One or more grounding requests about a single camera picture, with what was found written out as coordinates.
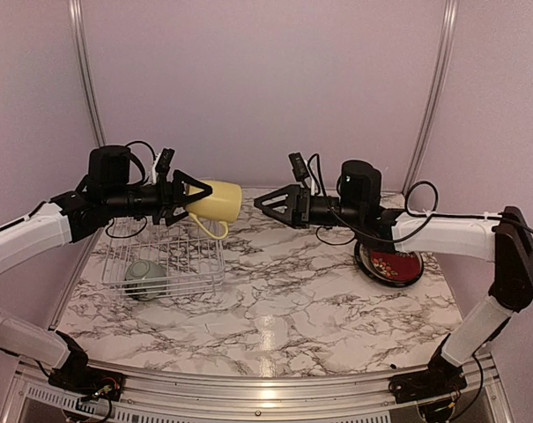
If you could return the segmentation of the yellow ceramic mug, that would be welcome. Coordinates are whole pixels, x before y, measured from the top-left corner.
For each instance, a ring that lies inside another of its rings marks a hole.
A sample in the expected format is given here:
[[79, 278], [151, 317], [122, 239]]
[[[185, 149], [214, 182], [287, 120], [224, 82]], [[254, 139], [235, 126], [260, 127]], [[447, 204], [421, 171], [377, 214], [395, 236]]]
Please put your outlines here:
[[[242, 204], [241, 186], [213, 180], [198, 180], [201, 184], [211, 187], [211, 193], [202, 199], [186, 206], [189, 217], [212, 239], [224, 240], [229, 233], [229, 225], [239, 217]], [[222, 234], [209, 230], [203, 219], [216, 222], [223, 227]]]

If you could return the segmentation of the black rimmed cream plate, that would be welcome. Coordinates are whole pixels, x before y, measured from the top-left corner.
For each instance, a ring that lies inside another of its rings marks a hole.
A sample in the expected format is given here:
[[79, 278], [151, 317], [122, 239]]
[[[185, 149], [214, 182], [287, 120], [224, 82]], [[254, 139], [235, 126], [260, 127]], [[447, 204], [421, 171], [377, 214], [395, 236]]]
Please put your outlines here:
[[381, 285], [387, 286], [387, 287], [405, 288], [407, 286], [411, 286], [411, 285], [415, 284], [417, 281], [419, 281], [422, 278], [423, 273], [424, 273], [424, 267], [423, 267], [423, 272], [420, 275], [420, 277], [418, 279], [416, 279], [416, 280], [412, 280], [411, 282], [393, 283], [393, 282], [388, 282], [388, 281], [383, 280], [382, 278], [378, 277], [375, 274], [374, 270], [372, 269], [372, 266], [369, 263], [370, 253], [373, 252], [373, 251], [374, 250], [368, 249], [367, 247], [365, 247], [359, 241], [357, 241], [355, 246], [354, 246], [354, 260], [355, 260], [355, 263], [357, 264], [359, 269], [366, 276], [368, 276], [370, 279], [372, 279], [373, 281], [375, 281], [375, 282], [377, 282], [377, 283], [379, 283]]

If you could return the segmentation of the red floral plate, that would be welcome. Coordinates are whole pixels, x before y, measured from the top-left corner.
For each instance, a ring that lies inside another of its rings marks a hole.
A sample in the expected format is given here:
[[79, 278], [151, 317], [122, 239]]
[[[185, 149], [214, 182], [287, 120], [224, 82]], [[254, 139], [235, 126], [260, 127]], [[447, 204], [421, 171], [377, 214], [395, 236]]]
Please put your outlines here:
[[370, 253], [369, 263], [378, 277], [393, 283], [407, 283], [418, 279], [424, 267], [418, 253], [373, 251]]

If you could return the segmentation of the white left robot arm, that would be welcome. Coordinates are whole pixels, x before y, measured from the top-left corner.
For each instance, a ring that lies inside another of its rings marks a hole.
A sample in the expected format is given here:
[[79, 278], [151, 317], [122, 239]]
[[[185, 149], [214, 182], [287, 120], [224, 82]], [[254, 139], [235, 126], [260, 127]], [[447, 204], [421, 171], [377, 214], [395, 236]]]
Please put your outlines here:
[[[40, 203], [27, 215], [0, 226], [0, 275], [51, 249], [77, 243], [113, 219], [149, 219], [167, 226], [185, 219], [187, 207], [210, 196], [212, 187], [181, 170], [171, 170], [174, 150], [156, 156], [156, 177], [130, 182], [130, 168], [144, 166], [129, 145], [90, 152], [88, 172], [71, 191]], [[0, 350], [23, 355], [52, 369], [75, 391], [95, 384], [85, 351], [69, 336], [0, 310]]]

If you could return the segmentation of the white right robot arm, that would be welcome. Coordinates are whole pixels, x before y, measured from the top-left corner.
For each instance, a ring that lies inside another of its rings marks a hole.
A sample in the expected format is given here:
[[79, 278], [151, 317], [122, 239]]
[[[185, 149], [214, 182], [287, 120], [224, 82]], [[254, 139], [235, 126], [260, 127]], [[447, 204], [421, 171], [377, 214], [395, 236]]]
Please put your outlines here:
[[437, 348], [420, 379], [430, 395], [440, 394], [455, 371], [495, 339], [516, 313], [533, 301], [533, 229], [522, 211], [508, 206], [497, 213], [412, 211], [381, 204], [381, 172], [362, 160], [343, 163], [337, 193], [328, 193], [320, 170], [311, 171], [292, 156], [296, 183], [255, 199], [264, 215], [294, 229], [343, 227], [359, 249], [371, 255], [429, 253], [454, 276], [455, 262], [469, 265], [491, 284], [483, 298]]

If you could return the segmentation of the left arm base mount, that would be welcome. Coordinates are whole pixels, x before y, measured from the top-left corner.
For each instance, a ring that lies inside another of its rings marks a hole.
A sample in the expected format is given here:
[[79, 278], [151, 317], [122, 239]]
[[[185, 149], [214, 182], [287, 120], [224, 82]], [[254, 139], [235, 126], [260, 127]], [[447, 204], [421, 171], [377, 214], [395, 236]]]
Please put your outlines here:
[[118, 402], [123, 389], [123, 373], [91, 367], [85, 350], [69, 335], [56, 330], [70, 352], [61, 368], [52, 368], [48, 383], [57, 388], [78, 393], [79, 403], [106, 400], [106, 415], [101, 419], [87, 419], [86, 422], [109, 422], [114, 413], [114, 403]]

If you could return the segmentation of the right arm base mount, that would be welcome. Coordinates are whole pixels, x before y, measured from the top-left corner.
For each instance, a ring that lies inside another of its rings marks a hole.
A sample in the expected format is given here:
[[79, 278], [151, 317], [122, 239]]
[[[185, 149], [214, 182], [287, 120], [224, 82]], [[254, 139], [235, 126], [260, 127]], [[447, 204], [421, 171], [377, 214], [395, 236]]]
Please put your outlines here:
[[454, 367], [435, 354], [425, 370], [394, 375], [388, 390], [397, 404], [416, 402], [423, 422], [456, 422], [478, 401], [485, 386], [485, 371], [477, 355], [471, 355], [479, 372], [475, 396], [460, 411], [456, 410], [468, 382], [462, 367]]

